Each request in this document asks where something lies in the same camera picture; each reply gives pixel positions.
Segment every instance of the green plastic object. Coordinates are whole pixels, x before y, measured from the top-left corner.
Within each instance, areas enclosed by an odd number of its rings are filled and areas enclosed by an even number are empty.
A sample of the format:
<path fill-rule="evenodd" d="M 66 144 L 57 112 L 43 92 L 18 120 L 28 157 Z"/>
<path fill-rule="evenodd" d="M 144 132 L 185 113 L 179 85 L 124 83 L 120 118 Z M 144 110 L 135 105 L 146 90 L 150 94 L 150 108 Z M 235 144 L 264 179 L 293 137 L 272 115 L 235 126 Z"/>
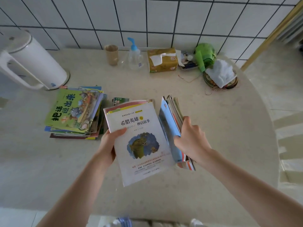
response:
<path fill-rule="evenodd" d="M 216 60 L 214 47 L 208 43 L 198 44 L 195 50 L 195 58 L 200 71 L 204 72 Z"/>

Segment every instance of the floor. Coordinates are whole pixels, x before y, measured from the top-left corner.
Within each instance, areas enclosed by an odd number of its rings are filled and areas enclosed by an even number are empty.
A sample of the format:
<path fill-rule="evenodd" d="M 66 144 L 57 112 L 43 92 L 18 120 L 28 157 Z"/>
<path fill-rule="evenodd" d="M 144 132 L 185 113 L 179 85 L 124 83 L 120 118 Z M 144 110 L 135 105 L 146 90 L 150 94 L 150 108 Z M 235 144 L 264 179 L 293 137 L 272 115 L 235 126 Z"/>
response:
<path fill-rule="evenodd" d="M 303 204 L 302 70 L 303 56 L 274 42 L 245 73 L 260 93 L 276 130 L 281 159 L 279 189 Z M 0 208 L 0 225 L 34 227 L 45 213 Z M 91 215 L 87 226 L 103 227 L 113 219 Z"/>

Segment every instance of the tile wall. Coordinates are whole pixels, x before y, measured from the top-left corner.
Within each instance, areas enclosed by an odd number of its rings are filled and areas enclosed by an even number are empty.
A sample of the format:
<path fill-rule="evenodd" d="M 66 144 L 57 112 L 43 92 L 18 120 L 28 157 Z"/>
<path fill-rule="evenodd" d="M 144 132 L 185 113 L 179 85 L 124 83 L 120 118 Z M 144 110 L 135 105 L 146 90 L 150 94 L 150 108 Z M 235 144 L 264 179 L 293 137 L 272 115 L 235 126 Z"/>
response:
<path fill-rule="evenodd" d="M 300 0 L 0 0 L 0 47 L 20 29 L 48 50 L 201 42 L 241 66 Z"/>

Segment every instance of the table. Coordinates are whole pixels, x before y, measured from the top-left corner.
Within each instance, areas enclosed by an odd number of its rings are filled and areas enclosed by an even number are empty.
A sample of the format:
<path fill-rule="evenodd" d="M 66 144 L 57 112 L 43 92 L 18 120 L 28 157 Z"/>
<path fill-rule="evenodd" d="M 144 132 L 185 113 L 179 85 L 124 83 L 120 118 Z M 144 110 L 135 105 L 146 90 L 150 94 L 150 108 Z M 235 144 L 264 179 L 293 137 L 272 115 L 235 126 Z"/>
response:
<path fill-rule="evenodd" d="M 278 148 L 269 114 L 235 65 L 238 85 L 231 90 L 211 91 L 201 76 L 191 83 L 181 78 L 195 76 L 198 70 L 150 74 L 147 67 L 131 71 L 109 66 L 101 50 L 50 53 L 70 70 L 69 86 L 101 85 L 109 99 L 153 98 L 157 112 L 162 96 L 177 96 L 183 114 L 206 132 L 212 148 L 277 187 Z M 0 111 L 0 206 L 48 210 L 81 172 L 100 141 L 50 139 L 43 131 L 57 90 L 21 88 L 16 95 Z M 204 223 L 256 225 L 222 184 L 197 164 L 195 172 L 175 167 L 124 188 L 115 160 L 106 173 L 93 213 L 184 223 L 197 218 Z"/>

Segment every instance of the transparent plastic bottle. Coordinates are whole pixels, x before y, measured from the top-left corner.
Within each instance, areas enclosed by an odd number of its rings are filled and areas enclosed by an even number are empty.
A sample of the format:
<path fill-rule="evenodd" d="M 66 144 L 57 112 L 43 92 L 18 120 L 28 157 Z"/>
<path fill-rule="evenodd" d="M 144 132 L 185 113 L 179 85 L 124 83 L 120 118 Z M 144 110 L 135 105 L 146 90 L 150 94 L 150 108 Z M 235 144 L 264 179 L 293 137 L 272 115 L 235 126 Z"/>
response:
<path fill-rule="evenodd" d="M 133 38 L 127 38 L 132 42 L 131 49 L 128 52 L 128 65 L 131 70 L 137 70 L 144 66 L 143 56 L 137 48 Z"/>

